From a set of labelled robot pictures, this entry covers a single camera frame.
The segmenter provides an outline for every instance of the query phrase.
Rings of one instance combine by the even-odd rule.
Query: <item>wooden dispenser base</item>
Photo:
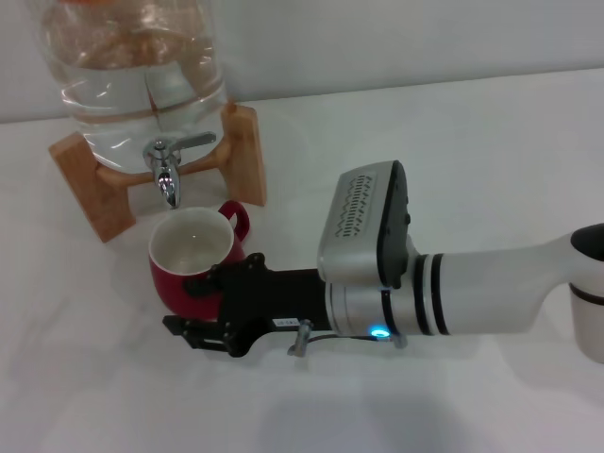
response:
[[[225,137],[207,156],[182,165],[178,172],[184,176],[218,168],[232,199],[264,206],[266,176],[256,111],[228,104],[221,116]],[[49,151],[103,243],[136,223],[127,188],[154,182],[151,173],[127,175],[106,167],[79,133],[53,144]]]

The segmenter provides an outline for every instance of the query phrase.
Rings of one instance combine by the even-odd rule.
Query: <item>water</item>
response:
[[[199,15],[197,8],[189,12]],[[201,17],[185,34],[147,25],[111,28],[106,19],[88,24],[81,17],[70,27],[64,15],[63,8],[48,17],[46,59],[65,106],[99,160],[141,173],[148,170],[143,149],[159,136],[212,131],[222,138],[225,87]],[[86,35],[82,23],[89,26]],[[188,160],[183,153],[183,163]]]

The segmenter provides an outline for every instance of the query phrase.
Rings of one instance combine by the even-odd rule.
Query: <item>metal spigot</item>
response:
[[[184,139],[157,138],[144,148],[144,161],[171,209],[180,206],[180,151],[215,142],[216,134],[204,132]]]

